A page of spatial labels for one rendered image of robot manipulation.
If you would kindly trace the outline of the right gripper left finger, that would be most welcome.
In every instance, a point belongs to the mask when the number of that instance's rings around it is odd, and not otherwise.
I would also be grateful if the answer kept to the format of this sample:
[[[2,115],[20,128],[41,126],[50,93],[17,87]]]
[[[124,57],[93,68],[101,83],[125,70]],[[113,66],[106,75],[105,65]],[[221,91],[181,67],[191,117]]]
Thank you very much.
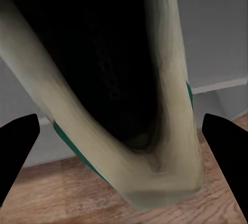
[[[0,207],[39,133],[40,126],[36,114],[15,119],[0,128]]]

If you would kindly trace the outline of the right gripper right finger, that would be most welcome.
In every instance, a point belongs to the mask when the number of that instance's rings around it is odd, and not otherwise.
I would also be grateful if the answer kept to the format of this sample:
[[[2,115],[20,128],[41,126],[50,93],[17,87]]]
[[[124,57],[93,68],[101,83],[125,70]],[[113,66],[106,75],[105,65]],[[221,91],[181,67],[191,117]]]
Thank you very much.
[[[248,132],[231,121],[205,114],[203,135],[248,222]]]

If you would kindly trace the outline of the gym shoe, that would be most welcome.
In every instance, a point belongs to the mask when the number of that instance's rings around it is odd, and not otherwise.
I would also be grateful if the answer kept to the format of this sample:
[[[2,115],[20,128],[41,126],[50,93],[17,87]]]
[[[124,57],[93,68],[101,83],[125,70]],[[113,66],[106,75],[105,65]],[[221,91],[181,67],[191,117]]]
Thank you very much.
[[[177,0],[0,0],[0,55],[131,206],[170,207],[200,191]]]

